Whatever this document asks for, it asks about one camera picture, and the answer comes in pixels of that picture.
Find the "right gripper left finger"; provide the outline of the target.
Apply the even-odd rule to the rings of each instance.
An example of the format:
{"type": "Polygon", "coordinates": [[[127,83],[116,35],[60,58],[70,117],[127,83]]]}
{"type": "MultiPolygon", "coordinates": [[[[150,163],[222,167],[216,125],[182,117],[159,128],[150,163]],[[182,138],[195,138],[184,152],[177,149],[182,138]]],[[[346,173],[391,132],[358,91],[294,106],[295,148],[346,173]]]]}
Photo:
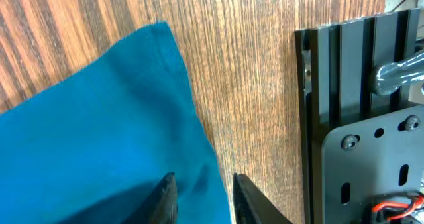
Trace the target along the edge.
{"type": "Polygon", "coordinates": [[[175,174],[168,172],[155,186],[145,202],[124,224],[176,224],[178,193],[175,174]]]}

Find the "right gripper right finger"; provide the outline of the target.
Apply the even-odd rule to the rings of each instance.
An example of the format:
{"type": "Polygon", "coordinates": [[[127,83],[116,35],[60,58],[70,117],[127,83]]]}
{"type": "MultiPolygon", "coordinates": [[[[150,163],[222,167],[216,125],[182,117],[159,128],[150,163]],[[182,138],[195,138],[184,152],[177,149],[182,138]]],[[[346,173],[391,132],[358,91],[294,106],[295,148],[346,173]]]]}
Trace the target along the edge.
{"type": "Polygon", "coordinates": [[[292,224],[245,174],[233,174],[236,224],[292,224]]]}

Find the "blue t-shirt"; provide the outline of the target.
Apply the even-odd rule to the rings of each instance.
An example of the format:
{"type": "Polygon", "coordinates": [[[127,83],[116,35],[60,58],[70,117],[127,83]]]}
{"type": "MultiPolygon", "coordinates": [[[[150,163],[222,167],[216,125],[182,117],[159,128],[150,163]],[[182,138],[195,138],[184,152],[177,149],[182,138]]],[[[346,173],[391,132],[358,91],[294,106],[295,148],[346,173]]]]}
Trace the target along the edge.
{"type": "Polygon", "coordinates": [[[178,223],[229,223],[215,151],[165,22],[1,116],[2,223],[118,223],[168,172],[178,223]]]}

